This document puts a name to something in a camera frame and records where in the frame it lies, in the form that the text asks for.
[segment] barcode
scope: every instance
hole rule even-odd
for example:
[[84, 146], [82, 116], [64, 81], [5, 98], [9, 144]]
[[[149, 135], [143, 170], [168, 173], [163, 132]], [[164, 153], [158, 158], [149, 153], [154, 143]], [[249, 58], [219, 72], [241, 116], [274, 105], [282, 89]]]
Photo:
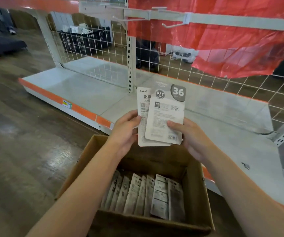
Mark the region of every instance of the barcode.
[[168, 139], [169, 140], [177, 140], [177, 136], [175, 136], [175, 135], [168, 135]]

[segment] red plastic sheet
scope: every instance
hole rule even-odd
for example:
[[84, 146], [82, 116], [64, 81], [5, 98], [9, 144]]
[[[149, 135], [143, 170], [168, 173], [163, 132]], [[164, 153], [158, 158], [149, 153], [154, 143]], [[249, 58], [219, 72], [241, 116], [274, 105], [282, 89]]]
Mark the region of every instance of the red plastic sheet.
[[[130, 8], [284, 18], [284, 0], [129, 0]], [[128, 22], [128, 35], [199, 50], [192, 66], [211, 75], [270, 75], [284, 59], [284, 31], [180, 22]]]

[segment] open cardboard box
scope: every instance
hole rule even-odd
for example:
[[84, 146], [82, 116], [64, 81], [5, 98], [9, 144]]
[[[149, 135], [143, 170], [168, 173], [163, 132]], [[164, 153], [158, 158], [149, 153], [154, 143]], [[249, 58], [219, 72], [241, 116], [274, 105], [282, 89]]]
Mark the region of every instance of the open cardboard box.
[[[58, 198], [83, 171], [107, 139], [108, 136], [104, 135], [92, 136], [58, 192]], [[178, 180], [184, 190], [186, 223], [98, 210], [92, 227], [115, 227], [117, 230], [122, 229], [130, 233], [137, 232], [140, 235], [145, 233], [148, 236], [156, 233], [157, 236], [165, 237], [172, 235], [206, 236], [214, 230], [201, 164], [183, 146], [139, 147], [133, 144], [117, 169], [131, 171], [140, 176], [160, 174]]]

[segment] forearm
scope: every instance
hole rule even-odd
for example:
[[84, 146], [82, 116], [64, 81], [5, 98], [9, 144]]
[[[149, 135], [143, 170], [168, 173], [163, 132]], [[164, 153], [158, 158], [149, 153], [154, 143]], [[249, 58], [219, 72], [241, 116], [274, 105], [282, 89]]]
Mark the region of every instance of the forearm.
[[215, 148], [203, 164], [247, 236], [284, 236], [284, 209], [226, 154]]
[[28, 236], [85, 236], [120, 159], [103, 146]]

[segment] white horizontal bar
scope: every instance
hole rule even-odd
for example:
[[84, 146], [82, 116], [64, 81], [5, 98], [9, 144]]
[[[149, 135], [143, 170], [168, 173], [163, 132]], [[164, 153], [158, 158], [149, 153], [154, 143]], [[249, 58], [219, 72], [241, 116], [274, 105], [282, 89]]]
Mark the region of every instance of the white horizontal bar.
[[[148, 10], [125, 9], [124, 15], [127, 17], [145, 18], [145, 12], [148, 12]], [[152, 10], [151, 19], [182, 22], [184, 19], [184, 13]], [[279, 18], [243, 17], [231, 15], [192, 13], [190, 17], [190, 22], [284, 31], [284, 19]]]

